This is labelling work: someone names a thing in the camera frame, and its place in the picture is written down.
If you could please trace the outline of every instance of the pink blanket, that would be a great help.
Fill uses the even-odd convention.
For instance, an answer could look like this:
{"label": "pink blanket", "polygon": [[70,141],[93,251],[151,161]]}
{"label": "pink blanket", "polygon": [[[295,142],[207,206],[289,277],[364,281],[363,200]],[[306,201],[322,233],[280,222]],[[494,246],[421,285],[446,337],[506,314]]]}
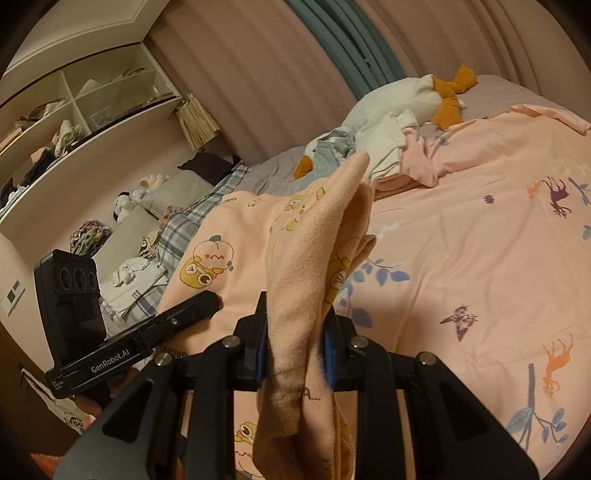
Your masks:
{"label": "pink blanket", "polygon": [[390,351],[438,355],[543,477],[591,412],[591,124],[518,105],[442,140],[435,188],[374,203],[378,243],[335,305]]}

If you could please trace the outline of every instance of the camera lens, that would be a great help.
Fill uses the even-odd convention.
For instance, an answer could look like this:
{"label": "camera lens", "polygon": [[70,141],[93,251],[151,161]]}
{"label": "camera lens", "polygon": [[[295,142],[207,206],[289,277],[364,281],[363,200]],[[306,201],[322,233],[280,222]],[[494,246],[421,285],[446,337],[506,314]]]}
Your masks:
{"label": "camera lens", "polygon": [[72,287],[72,277],[70,276],[70,272],[66,268],[62,268],[60,272],[60,280],[61,285],[66,289],[70,290]]}
{"label": "camera lens", "polygon": [[96,288],[96,275],[94,272],[88,274],[88,285],[90,285],[90,288],[93,290]]}
{"label": "camera lens", "polygon": [[84,272],[77,268],[74,272],[74,280],[76,280],[76,286],[80,291],[86,291],[86,277],[84,276]]}

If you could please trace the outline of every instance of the gray pillow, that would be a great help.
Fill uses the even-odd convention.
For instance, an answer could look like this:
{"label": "gray pillow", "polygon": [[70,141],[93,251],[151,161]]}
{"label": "gray pillow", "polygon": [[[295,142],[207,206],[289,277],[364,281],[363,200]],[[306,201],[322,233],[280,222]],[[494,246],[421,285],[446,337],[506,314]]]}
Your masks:
{"label": "gray pillow", "polygon": [[181,170],[141,199],[140,205],[158,218],[164,217],[167,206],[187,208],[201,200],[213,185],[190,170]]}
{"label": "gray pillow", "polygon": [[139,256],[142,238],[157,226],[157,222],[156,218],[138,205],[123,223],[115,227],[112,235],[92,257],[100,283],[108,281],[125,260]]}

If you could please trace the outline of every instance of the white plush toy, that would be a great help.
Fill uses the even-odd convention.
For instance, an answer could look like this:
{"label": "white plush toy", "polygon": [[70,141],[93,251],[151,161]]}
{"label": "white plush toy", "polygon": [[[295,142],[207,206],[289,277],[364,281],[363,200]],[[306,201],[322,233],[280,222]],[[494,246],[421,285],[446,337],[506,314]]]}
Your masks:
{"label": "white plush toy", "polygon": [[115,200],[115,208],[113,209],[113,218],[117,223],[123,222],[131,210],[135,208],[135,203],[129,198],[129,192],[121,192]]}
{"label": "white plush toy", "polygon": [[115,200],[113,218],[115,218],[117,223],[123,222],[125,217],[127,217],[131,213],[131,210],[133,210],[135,206],[140,203],[142,198],[144,198],[149,192],[160,187],[169,178],[170,177],[168,175],[152,173],[152,175],[141,179],[139,182],[139,187],[137,187],[133,192],[121,192]]}

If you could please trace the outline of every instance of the white garment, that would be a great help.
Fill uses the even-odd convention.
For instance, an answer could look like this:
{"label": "white garment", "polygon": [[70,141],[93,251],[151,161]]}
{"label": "white garment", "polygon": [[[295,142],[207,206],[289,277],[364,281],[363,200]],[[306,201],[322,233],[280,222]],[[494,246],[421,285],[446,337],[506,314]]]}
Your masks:
{"label": "white garment", "polygon": [[99,287],[103,306],[115,323],[125,329],[123,316],[128,310],[153,286],[166,284],[166,269],[161,262],[130,258],[113,273],[111,281]]}
{"label": "white garment", "polygon": [[21,187],[19,185],[16,192],[11,192],[10,195],[8,195],[8,201],[6,205],[0,208],[0,218],[2,218],[2,216],[8,211],[12,204],[18,200],[18,198],[24,193],[26,189],[26,187]]}
{"label": "white garment", "polygon": [[402,129],[417,126],[414,113],[405,110],[397,116],[388,113],[380,120],[357,130],[355,150],[365,150],[369,154],[366,176],[378,179],[400,173],[402,150],[406,147]]}

